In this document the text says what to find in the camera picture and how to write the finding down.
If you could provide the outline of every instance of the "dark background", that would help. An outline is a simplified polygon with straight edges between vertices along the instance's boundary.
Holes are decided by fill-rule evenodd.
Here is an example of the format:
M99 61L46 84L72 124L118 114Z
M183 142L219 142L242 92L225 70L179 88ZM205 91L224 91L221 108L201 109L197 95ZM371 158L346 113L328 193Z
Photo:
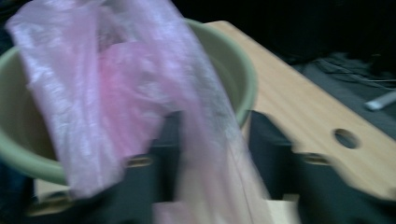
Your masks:
M395 0L173 2L186 18L229 21L396 139L396 104L363 107L396 88Z

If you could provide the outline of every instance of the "circular hole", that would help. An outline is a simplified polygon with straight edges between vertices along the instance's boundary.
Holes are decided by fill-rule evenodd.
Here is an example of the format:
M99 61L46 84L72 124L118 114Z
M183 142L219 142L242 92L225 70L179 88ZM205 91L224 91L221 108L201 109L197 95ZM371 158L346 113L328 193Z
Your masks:
M50 214L61 213L73 206L73 202L68 197L49 198L42 203L30 205L26 211L28 217L38 217Z
M336 129L333 134L338 143L344 147L353 149L359 146L358 138L348 130Z

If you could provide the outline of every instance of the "pink plastic bag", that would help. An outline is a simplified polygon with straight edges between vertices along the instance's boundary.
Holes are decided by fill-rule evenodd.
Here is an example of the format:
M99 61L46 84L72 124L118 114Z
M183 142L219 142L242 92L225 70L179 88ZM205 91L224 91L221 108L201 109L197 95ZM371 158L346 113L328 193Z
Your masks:
M255 211L262 189L247 187L257 176L230 102L167 0L35 0L7 27L76 197L119 181L123 160L181 110L177 206L159 205L158 215L181 206L189 214L179 223L266 220Z

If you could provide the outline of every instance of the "green plastic basin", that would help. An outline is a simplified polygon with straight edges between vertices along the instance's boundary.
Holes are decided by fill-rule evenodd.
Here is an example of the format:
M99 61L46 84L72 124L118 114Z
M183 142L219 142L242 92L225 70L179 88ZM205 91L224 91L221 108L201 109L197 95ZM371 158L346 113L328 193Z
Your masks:
M188 20L203 44L242 126L256 96L256 75L248 56L227 35ZM0 58L0 158L34 178L65 185L43 119L26 89L17 48Z

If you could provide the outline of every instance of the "wood surface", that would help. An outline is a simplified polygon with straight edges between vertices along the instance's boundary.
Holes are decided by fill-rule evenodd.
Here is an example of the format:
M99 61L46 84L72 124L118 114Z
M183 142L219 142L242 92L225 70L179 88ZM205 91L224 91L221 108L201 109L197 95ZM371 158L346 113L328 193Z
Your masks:
M228 35L247 53L259 85L254 109L272 118L296 144L295 152L326 155L349 185L376 197L396 200L393 139L227 21L209 25ZM333 135L336 129L353 133L358 147L349 149L338 143Z

